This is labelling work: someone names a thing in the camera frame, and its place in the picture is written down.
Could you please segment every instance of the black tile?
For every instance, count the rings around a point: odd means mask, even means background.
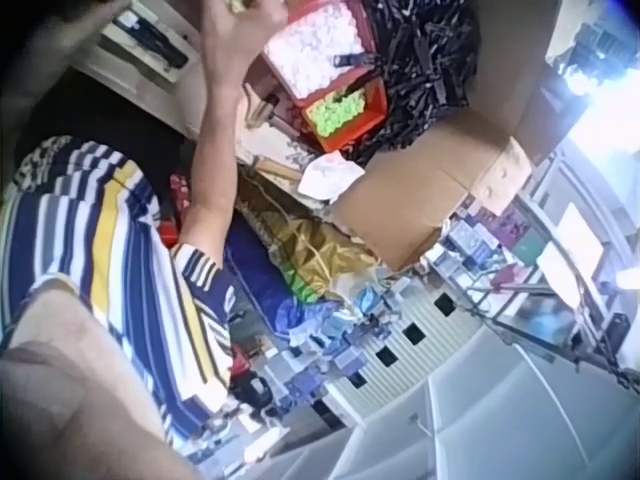
[[[443,293],[442,295],[440,295],[436,299],[436,301],[433,302],[433,304],[438,308],[438,310],[442,312],[442,314],[445,317],[448,317],[449,315],[451,315],[456,309],[455,302],[446,293]]]
[[[420,330],[420,327],[418,327],[415,323],[412,323],[407,328],[405,328],[402,333],[404,333],[404,336],[407,337],[407,339],[411,342],[411,345],[419,344],[426,337],[424,332]]]
[[[313,408],[313,411],[316,412],[322,421],[334,432],[345,427],[342,420],[340,420],[340,418],[333,413],[322,400],[316,400],[313,402],[311,404],[311,408]]]
[[[364,378],[360,372],[356,372],[352,375],[349,375],[347,377],[347,380],[349,380],[351,382],[351,385],[353,385],[356,388],[362,388],[367,384],[367,379]]]
[[[298,358],[300,355],[302,355],[302,350],[300,349],[300,347],[289,347],[289,352],[291,352],[293,358]]]
[[[382,350],[376,353],[376,357],[378,357],[385,367],[390,367],[398,361],[398,357],[396,357],[389,347],[382,348]]]

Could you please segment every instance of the light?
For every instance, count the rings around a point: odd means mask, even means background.
[[[592,89],[584,74],[567,78],[569,87],[591,94],[591,106],[569,132],[571,140],[592,161],[609,161],[614,152],[632,154],[640,147],[640,71]]]
[[[616,274],[616,285],[622,290],[640,290],[640,267],[618,272]]]

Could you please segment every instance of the hand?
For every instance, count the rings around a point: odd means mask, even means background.
[[[239,93],[255,58],[286,24],[282,0],[256,0],[237,14],[227,0],[203,0],[202,61],[209,93]]]

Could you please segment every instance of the gold bag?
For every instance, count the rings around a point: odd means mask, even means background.
[[[236,208],[267,247],[269,258],[298,299],[315,302],[329,293],[333,278],[377,263],[364,246],[313,217],[262,175],[244,165],[239,169]]]

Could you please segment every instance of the black wire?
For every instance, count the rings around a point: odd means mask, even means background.
[[[589,310],[585,298],[582,283],[580,282],[579,275],[576,274],[576,283],[578,286],[578,292],[580,293],[580,308],[581,310]],[[626,390],[633,390],[636,395],[640,395],[640,387],[634,382],[629,375],[627,375],[623,370],[620,369],[620,364],[618,363],[618,359],[616,358],[615,353],[613,352],[613,347],[611,346],[611,342],[609,342],[609,337],[607,336],[606,331],[600,329],[600,331],[591,332],[596,337],[596,345],[600,347],[602,352],[602,356],[607,363],[607,371],[616,377],[616,381],[620,386],[622,386]]]

